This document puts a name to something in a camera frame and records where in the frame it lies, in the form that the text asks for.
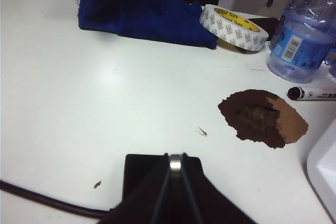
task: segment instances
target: black power cord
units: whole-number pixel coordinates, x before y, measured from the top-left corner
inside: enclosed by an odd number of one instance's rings
[[[62,210],[62,211],[69,212],[75,215],[81,215],[81,216],[85,216],[89,218],[101,219],[104,216],[106,216],[106,214],[109,212],[109,211],[95,210],[95,209],[72,205],[72,204],[69,204],[69,203],[66,203],[60,200],[56,200],[56,199],[49,198],[47,196],[35,193],[33,191],[23,189],[18,186],[14,186],[2,180],[0,180],[0,189],[10,194],[14,194],[16,196],[35,201],[40,204],[56,208],[58,210]]]

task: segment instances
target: roll of tape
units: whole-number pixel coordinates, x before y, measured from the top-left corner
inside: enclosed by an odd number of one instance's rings
[[[259,51],[268,38],[253,22],[215,5],[204,6],[199,22],[218,38],[251,51]]]

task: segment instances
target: small debris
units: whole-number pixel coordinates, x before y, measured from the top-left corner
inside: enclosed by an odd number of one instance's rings
[[[198,127],[198,128],[199,128],[200,131],[202,131],[203,136],[208,136],[208,134],[205,131],[203,131],[200,127]]]
[[[93,188],[96,189],[98,186],[100,186],[100,184],[101,184],[101,181],[99,181],[98,183],[96,183]]]

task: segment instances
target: blue cloth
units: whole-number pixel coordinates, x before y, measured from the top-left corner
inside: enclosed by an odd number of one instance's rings
[[[80,0],[81,29],[216,48],[217,37],[199,22],[202,7],[179,0]]]

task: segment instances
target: white tabletop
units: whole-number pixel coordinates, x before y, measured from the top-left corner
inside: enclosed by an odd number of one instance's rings
[[[305,162],[336,103],[290,101],[296,85],[267,69],[268,42],[243,55],[224,42],[210,50],[125,38],[80,30],[77,11],[76,0],[1,0],[3,180],[108,210],[121,200],[127,154],[187,152],[258,223],[331,223]],[[320,85],[336,86],[325,67],[306,84]],[[246,89],[284,98],[307,134],[276,150],[238,139],[217,106]],[[95,222],[1,192],[1,223]]]

